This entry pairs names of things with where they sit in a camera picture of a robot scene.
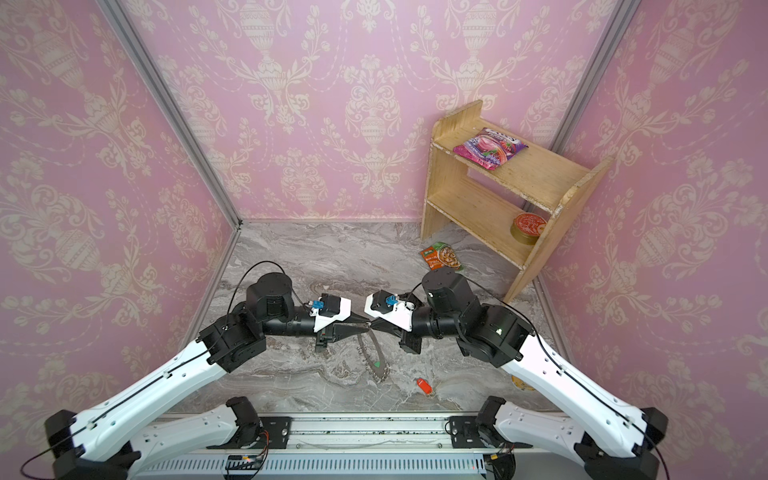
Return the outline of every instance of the upper shelf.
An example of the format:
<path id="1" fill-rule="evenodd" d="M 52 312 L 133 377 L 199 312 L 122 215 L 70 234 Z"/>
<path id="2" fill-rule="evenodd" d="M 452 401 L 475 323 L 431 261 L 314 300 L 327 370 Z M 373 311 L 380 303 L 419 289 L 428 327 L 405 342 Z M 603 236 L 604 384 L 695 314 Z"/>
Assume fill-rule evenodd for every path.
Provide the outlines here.
<path id="1" fill-rule="evenodd" d="M 496 170 L 486 170 L 475 162 L 453 153 L 453 147 L 463 144 L 485 127 L 519 138 L 528 148 L 524 148 Z M 433 138 L 432 144 L 549 213 L 554 213 L 565 193 L 589 173 L 588 168 L 532 144 L 482 118 L 473 118 L 463 125 L 457 125 L 454 130 Z"/>

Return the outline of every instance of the wall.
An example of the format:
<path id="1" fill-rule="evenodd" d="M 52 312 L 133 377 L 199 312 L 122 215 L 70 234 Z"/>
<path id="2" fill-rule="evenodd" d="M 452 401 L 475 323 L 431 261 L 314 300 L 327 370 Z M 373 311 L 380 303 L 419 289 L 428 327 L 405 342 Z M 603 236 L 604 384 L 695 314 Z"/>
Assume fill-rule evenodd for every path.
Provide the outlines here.
<path id="1" fill-rule="evenodd" d="M 241 217 L 422 214 L 447 110 L 548 145 L 615 0 L 123 0 Z"/>
<path id="2" fill-rule="evenodd" d="M 46 417 L 177 351 L 232 230 L 95 2 L 2 2 L 0 46 L 0 476 L 20 478 Z"/>
<path id="3" fill-rule="evenodd" d="M 642 2 L 566 153 L 617 163 L 545 279 L 576 363 L 670 417 L 675 480 L 768 472 L 766 16 Z"/>

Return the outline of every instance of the purple snack package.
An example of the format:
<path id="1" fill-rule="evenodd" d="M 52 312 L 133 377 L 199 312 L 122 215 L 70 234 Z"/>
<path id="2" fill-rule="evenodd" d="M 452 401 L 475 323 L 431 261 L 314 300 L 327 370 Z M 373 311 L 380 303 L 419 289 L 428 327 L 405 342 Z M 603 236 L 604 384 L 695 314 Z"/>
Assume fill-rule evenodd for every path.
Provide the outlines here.
<path id="1" fill-rule="evenodd" d="M 486 170 L 495 170 L 527 146 L 517 138 L 483 128 L 474 137 L 454 147 L 453 151 Z"/>

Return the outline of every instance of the marble floor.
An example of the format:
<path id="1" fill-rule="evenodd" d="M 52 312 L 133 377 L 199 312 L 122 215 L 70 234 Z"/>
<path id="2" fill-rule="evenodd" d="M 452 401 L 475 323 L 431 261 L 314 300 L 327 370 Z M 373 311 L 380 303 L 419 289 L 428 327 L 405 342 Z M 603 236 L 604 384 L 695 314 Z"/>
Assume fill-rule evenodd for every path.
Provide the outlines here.
<path id="1" fill-rule="evenodd" d="M 421 281 L 428 267 L 419 251 L 435 241 L 451 244 L 465 265 L 462 273 L 499 296 L 516 274 L 510 263 L 454 224 L 422 242 L 418 223 L 250 223 L 243 225 L 204 323 L 226 312 L 237 281 L 259 260 L 282 265 L 304 300 L 334 293 L 350 298 L 353 311 L 362 313 L 370 293 L 410 291 Z M 244 300 L 245 286 L 269 271 L 269 264 L 254 269 L 236 303 Z M 416 292 L 424 298 L 422 290 Z M 478 296 L 494 302 L 482 291 Z M 550 338 L 533 286 L 514 305 Z M 472 411 L 491 395 L 527 409 L 556 409 L 540 393 L 515 387 L 501 370 L 463 357 L 453 339 L 424 339 L 420 356 L 404 353 L 394 336 L 373 331 L 331 344 L 324 353 L 314 353 L 309 338 L 270 337 L 267 342 L 265 353 L 172 411 L 202 412 L 243 395 L 259 412 Z M 432 396 L 416 385 L 419 377 L 432 385 Z"/>

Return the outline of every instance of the wooden shelf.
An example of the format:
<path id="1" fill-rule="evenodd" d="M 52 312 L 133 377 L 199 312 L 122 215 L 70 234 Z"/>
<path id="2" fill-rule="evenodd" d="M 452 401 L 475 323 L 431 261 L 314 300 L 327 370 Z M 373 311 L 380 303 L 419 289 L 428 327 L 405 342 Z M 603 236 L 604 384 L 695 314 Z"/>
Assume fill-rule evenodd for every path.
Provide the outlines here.
<path id="1" fill-rule="evenodd" d="M 486 127 L 510 137 L 520 138 L 482 118 L 476 118 L 453 131 L 433 138 L 432 145 L 550 214 L 554 213 L 554 209 L 558 207 L 568 189 L 589 173 L 588 168 L 532 144 L 524 138 L 520 140 L 528 145 L 528 148 L 524 148 L 496 170 L 486 170 L 475 162 L 453 153 L 453 147 L 463 144 Z"/>
<path id="2" fill-rule="evenodd" d="M 613 159 L 590 170 L 483 120 L 481 110 L 482 101 L 473 101 L 438 120 L 432 129 L 422 240 L 450 222 L 480 239 L 520 269 L 504 297 L 508 302 L 538 275 Z M 528 148 L 494 171 L 453 153 L 453 147 L 485 127 L 520 138 Z M 469 178 L 470 169 L 551 214 L 535 245 L 519 243 L 509 232 L 523 210 Z"/>
<path id="3" fill-rule="evenodd" d="M 449 186 L 430 194 L 427 202 L 517 268 L 523 268 L 533 245 L 520 243 L 509 233 L 512 221 L 523 210 L 469 177 Z"/>

